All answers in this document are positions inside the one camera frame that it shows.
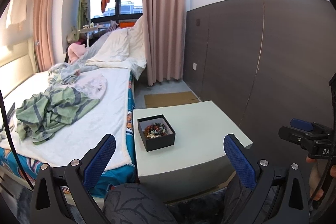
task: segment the screw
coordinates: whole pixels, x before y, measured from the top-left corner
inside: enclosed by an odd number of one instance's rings
[[[266,161],[266,160],[260,160],[260,164],[262,166],[267,166],[268,165],[268,161]]]
[[[298,166],[297,164],[292,164],[291,166],[292,166],[292,168],[293,168],[294,170],[298,170],[298,169],[299,169],[299,166]]]
[[[47,169],[47,167],[48,167],[48,165],[47,165],[47,164],[42,164],[42,165],[41,165],[41,169],[42,169],[42,170],[45,170],[45,169]]]
[[[79,164],[79,160],[72,160],[70,163],[72,166],[77,166]]]

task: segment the bracelet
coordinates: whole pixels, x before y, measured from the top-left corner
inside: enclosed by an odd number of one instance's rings
[[[145,128],[144,134],[147,138],[157,138],[168,135],[168,129],[164,124],[155,122]]]

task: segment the hand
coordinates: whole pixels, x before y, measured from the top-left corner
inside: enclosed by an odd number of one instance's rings
[[[313,195],[313,192],[315,191],[317,185],[320,182],[320,175],[319,171],[317,169],[317,160],[316,159],[311,159],[311,158],[306,158],[307,163],[315,163],[313,168],[311,169],[310,172],[310,177],[309,177],[309,186],[310,186],[310,196]],[[334,178],[336,178],[336,165],[333,165],[330,169],[330,175]],[[323,190],[319,189],[316,196],[314,197],[314,200],[317,201],[323,196]]]

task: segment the blue patterned bed sheet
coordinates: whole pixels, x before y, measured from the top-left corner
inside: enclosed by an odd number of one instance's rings
[[[107,192],[113,189],[115,186],[123,183],[129,183],[135,181],[135,148],[134,148],[134,133],[133,133],[133,109],[135,109],[135,103],[132,92],[132,74],[130,75],[129,87],[128,87],[128,112],[127,112],[127,125],[126,125],[126,145],[129,155],[132,159],[132,164],[124,165],[119,168],[104,171],[101,175],[97,185],[90,189],[92,196],[98,198],[105,198]],[[40,170],[40,166],[43,164],[38,160],[18,155],[20,162],[27,173],[29,180],[35,183],[36,176]],[[17,177],[23,178],[24,176],[15,161],[14,155],[11,150],[0,148],[0,165],[6,170],[13,173]],[[68,187],[63,186],[63,191],[66,194],[70,194]]]

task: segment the gray wall panel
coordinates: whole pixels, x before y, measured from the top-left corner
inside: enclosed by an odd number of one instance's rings
[[[210,7],[201,99],[212,100],[239,125],[260,53],[263,0],[228,0]]]
[[[187,12],[183,80],[200,97],[208,46],[209,9],[200,7]]]
[[[265,0],[259,70],[241,129],[260,158],[298,163],[306,183],[307,152],[280,140],[278,129],[292,118],[332,127],[328,81],[336,71],[335,27],[336,11],[325,0]]]
[[[189,11],[184,80],[202,100],[213,100],[241,122],[258,157],[276,165],[298,163],[307,183],[307,152],[280,140],[278,129],[294,117],[332,127],[328,81],[336,72],[336,11],[325,0],[265,0],[264,13],[254,77],[262,0],[227,0]]]

